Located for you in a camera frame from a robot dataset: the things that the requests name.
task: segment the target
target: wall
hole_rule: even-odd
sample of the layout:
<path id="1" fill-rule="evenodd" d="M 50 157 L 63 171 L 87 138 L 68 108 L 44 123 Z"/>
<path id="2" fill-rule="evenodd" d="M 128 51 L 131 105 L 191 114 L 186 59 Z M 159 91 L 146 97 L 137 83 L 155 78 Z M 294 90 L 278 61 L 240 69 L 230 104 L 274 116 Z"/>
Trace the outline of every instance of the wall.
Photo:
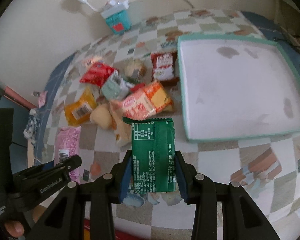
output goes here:
<path id="1" fill-rule="evenodd" d="M 88 1 L 98 8 L 107 0 Z M 149 14 L 162 14 L 176 7 L 175 0 L 170 1 L 168 8 L 168 3 L 162 1 Z M 274 0 L 190 1 L 196 8 L 231 8 L 274 17 Z M 0 18 L 0 86 L 11 87 L 36 104 L 36 98 L 30 94 L 43 90 L 54 67 L 77 48 L 107 33 L 110 30 L 100 15 L 77 1 L 13 0 Z"/>

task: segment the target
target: blue cloth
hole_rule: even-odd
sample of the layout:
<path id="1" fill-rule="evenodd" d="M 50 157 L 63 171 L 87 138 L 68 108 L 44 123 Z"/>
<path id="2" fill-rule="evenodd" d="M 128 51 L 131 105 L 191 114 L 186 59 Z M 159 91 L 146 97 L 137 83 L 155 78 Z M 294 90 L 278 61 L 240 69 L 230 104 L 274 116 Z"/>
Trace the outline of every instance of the blue cloth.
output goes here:
<path id="1" fill-rule="evenodd" d="M 42 158 L 41 152 L 44 147 L 43 143 L 43 136 L 44 136 L 44 131 L 47 126 L 47 121 L 49 118 L 49 114 L 52 108 L 52 104 L 54 101 L 54 98 L 56 96 L 57 90 L 61 84 L 61 81 L 65 75 L 65 72 L 71 63 L 72 59 L 74 58 L 74 54 L 66 58 L 64 61 L 62 61 L 51 73 L 48 82 L 44 88 L 45 91 L 47 91 L 47 98 L 46 98 L 46 104 L 38 109 L 38 114 L 40 117 L 40 129 L 39 132 L 37 133 L 37 144 L 36 147 L 34 148 L 34 165 L 39 165 L 40 160 Z"/>

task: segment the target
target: blue gripper pad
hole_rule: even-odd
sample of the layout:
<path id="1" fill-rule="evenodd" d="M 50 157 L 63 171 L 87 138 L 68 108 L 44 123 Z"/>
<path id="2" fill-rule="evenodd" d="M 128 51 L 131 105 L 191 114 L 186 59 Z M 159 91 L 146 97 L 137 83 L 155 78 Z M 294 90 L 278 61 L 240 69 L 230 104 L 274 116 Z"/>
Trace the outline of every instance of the blue gripper pad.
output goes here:
<path id="1" fill-rule="evenodd" d="M 176 167 L 176 178 L 177 178 L 177 182 L 178 182 L 180 195 L 186 203 L 188 200 L 186 178 L 183 174 L 183 171 L 181 169 L 181 165 L 180 165 L 180 162 L 179 162 L 177 156 L 175 158 L 175 167 Z"/>
<path id="2" fill-rule="evenodd" d="M 51 162 L 46 163 L 46 164 L 43 166 L 42 170 L 45 171 L 45 170 L 52 169 L 52 168 L 54 167 L 53 164 L 54 164 L 54 161 L 51 161 Z"/>
<path id="3" fill-rule="evenodd" d="M 122 177 L 122 181 L 120 185 L 120 196 L 119 196 L 120 203 L 122 203 L 122 201 L 125 199 L 125 197 L 128 194 L 131 176 L 132 176 L 132 157 L 129 158 L 128 164 L 126 166 L 126 169 Z"/>

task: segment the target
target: checkered tablecloth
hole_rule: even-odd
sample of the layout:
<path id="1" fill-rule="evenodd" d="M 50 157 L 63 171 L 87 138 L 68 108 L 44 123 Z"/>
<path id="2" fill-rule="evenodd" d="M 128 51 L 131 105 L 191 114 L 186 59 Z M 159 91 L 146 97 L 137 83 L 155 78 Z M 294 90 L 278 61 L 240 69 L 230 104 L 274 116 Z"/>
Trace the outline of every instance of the checkered tablecloth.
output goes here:
<path id="1" fill-rule="evenodd" d="M 105 36 L 82 47 L 66 70 L 64 79 L 54 98 L 44 132 L 44 149 L 40 162 L 53 160 L 54 144 L 58 128 L 67 126 L 62 109 L 58 106 L 73 103 L 82 94 L 85 84 L 79 79 L 83 71 L 81 61 L 93 55 L 102 55 L 106 63 L 122 70 L 134 58 L 145 60 L 148 68 L 144 77 L 151 79 L 149 54 L 159 50 L 176 49 L 178 36 L 184 33 L 235 33 L 264 38 L 241 12 L 230 10 L 180 11 L 164 17 L 152 17 L 132 26 L 123 35 Z M 246 187 L 248 193 L 272 223 L 282 239 L 291 239 L 285 232 L 300 227 L 300 219 L 295 211 L 300 207 L 300 133 L 280 137 L 193 144 L 186 140 L 182 121 L 181 96 L 179 86 L 171 87 L 176 111 L 172 115 L 176 138 L 175 149 L 180 150 L 187 163 L 195 166 L 216 182 L 228 184 L 233 173 L 251 162 L 266 167 L 260 156 L 266 151 L 273 153 L 282 170 L 272 179 L 258 180 L 254 186 Z M 114 132 L 103 130 L 96 125 L 82 125 L 80 139 L 80 181 L 91 182 L 98 176 L 90 174 L 90 166 L 98 163 L 100 174 L 110 172 L 115 163 L 122 161 L 131 145 L 119 148 L 115 144 Z M 148 195 L 133 195 L 121 205 L 113 205 L 114 222 L 117 229 L 143 238 L 190 239 L 195 206 L 186 205 L 178 191 Z M 218 205 L 218 238 L 222 239 L 221 205 Z"/>

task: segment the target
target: pink snack packet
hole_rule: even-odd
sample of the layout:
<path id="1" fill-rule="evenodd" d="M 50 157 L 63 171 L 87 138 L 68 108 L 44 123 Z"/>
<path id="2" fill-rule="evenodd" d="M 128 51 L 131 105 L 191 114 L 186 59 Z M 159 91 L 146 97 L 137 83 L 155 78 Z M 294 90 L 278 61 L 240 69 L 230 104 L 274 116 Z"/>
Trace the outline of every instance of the pink snack packet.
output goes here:
<path id="1" fill-rule="evenodd" d="M 54 165 L 63 162 L 73 155 L 79 155 L 81 126 L 59 129 L 54 148 Z M 80 183 L 79 168 L 69 173 L 71 180 Z"/>

